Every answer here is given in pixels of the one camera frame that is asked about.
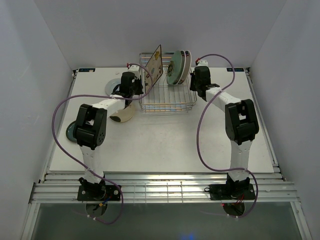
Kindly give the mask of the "mint green flower plate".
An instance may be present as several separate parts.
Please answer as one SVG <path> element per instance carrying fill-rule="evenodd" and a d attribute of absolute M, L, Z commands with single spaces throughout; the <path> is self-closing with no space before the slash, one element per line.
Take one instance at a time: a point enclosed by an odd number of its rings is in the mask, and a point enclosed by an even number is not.
<path fill-rule="evenodd" d="M 182 61 L 181 51 L 175 51 L 167 68 L 166 80 L 169 85 L 177 84 L 182 69 Z"/>

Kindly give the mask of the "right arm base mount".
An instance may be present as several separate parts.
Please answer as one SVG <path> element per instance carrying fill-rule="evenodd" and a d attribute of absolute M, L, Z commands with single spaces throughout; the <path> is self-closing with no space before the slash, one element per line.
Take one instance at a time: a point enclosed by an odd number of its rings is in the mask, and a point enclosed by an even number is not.
<path fill-rule="evenodd" d="M 204 188 L 210 200 L 254 200 L 256 194 L 252 184 L 245 188 L 231 189 L 226 184 L 210 184 Z"/>

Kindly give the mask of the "white plate teal rim front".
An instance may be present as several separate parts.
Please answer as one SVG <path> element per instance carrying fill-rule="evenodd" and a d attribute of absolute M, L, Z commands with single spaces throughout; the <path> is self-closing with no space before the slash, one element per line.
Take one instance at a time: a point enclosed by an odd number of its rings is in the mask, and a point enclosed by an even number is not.
<path fill-rule="evenodd" d="M 179 79 L 179 81 L 178 81 L 178 85 L 181 85 L 181 84 L 183 84 L 183 83 L 181 83 L 181 81 L 182 81 L 182 74 L 183 74 L 183 72 L 184 72 L 184 68 L 185 68 L 185 51 L 184 51 L 184 65 L 183 65 L 183 68 L 182 68 L 182 73 L 180 74 L 180 79 Z"/>

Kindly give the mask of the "light blue scalloped plate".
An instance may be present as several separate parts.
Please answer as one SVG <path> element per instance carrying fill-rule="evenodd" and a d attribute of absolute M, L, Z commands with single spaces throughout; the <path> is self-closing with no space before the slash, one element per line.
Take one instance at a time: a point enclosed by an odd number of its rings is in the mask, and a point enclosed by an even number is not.
<path fill-rule="evenodd" d="M 120 83 L 121 83 L 120 78 L 114 78 L 109 80 L 104 88 L 106 95 L 111 95 L 114 92 L 115 88 L 119 87 L 118 85 Z"/>

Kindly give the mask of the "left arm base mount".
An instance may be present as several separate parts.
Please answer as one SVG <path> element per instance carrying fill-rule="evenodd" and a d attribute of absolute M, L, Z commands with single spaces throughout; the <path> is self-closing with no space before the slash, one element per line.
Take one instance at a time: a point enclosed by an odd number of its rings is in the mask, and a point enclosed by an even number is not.
<path fill-rule="evenodd" d="M 109 201 L 120 201 L 121 194 L 118 188 L 114 185 L 104 185 L 99 188 L 89 188 L 81 185 L 78 188 L 78 193 L 76 199 L 82 202 L 93 202 L 104 200 Z"/>

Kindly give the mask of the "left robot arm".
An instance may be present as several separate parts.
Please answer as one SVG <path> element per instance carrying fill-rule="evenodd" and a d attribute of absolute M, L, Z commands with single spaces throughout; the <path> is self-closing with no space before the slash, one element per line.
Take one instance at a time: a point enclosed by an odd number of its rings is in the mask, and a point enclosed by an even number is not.
<path fill-rule="evenodd" d="M 82 104 L 74 123 L 73 137 L 80 147 L 85 170 L 81 184 L 90 183 L 88 193 L 100 200 L 106 195 L 106 187 L 100 184 L 104 177 L 102 161 L 95 157 L 96 148 L 106 137 L 107 118 L 117 112 L 127 112 L 135 95 L 143 94 L 141 76 L 138 70 L 122 73 L 120 84 L 113 89 L 111 98 L 95 104 Z"/>

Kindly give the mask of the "square floral plate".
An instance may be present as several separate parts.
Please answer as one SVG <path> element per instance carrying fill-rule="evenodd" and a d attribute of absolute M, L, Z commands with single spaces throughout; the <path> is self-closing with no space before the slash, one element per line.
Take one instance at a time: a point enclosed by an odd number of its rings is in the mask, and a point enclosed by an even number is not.
<path fill-rule="evenodd" d="M 147 71 L 144 74 L 144 83 L 147 92 L 163 74 L 161 45 L 156 48 L 145 67 Z"/>

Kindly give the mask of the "cream plate with flowers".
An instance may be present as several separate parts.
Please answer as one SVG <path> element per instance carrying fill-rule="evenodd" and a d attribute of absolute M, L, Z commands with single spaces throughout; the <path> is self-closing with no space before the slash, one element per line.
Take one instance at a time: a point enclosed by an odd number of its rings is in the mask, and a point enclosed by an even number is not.
<path fill-rule="evenodd" d="M 125 109 L 119 110 L 113 115 L 111 115 L 109 118 L 117 123 L 124 123 L 129 121 L 135 114 L 135 106 L 133 104 L 130 104 Z"/>

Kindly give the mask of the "white plate teal rim back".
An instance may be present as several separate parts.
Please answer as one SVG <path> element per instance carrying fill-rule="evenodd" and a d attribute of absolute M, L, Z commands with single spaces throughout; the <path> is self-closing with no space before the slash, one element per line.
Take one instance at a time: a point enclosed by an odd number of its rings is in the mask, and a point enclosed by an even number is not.
<path fill-rule="evenodd" d="M 184 66 L 184 71 L 181 76 L 181 83 L 184 83 L 185 80 L 187 79 L 190 69 L 191 69 L 191 63 L 192 63 L 192 55 L 191 52 L 186 50 L 185 51 L 185 66 Z"/>

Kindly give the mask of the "white plate teal rim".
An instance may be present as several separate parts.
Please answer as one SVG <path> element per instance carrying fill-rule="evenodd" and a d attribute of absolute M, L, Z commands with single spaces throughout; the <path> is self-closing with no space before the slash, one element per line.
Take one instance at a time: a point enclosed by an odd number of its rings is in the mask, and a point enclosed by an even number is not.
<path fill-rule="evenodd" d="M 192 55 L 191 52 L 186 50 L 185 51 L 185 66 L 184 66 L 184 71 L 181 76 L 181 83 L 184 83 L 185 80 L 187 79 L 190 69 L 191 69 L 191 63 L 192 63 Z"/>
<path fill-rule="evenodd" d="M 180 74 L 180 79 L 179 79 L 179 81 L 178 81 L 178 85 L 181 85 L 181 84 L 183 84 L 183 83 L 181 83 L 181 81 L 182 81 L 182 74 L 183 74 L 183 72 L 184 72 L 184 68 L 185 68 L 185 51 L 184 51 L 184 65 L 183 65 L 183 68 L 182 68 L 182 73 Z"/>

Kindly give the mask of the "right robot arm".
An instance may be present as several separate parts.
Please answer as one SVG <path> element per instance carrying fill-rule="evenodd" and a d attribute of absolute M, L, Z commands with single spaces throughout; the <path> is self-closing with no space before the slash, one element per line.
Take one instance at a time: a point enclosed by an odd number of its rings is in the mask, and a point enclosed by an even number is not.
<path fill-rule="evenodd" d="M 207 66 L 195 67 L 190 89 L 208 104 L 214 104 L 224 113 L 225 132 L 231 143 L 230 167 L 225 184 L 211 184 L 206 189 L 211 200 L 253 200 L 255 192 L 248 172 L 250 148 L 259 132 L 254 103 L 230 95 L 215 83 Z"/>

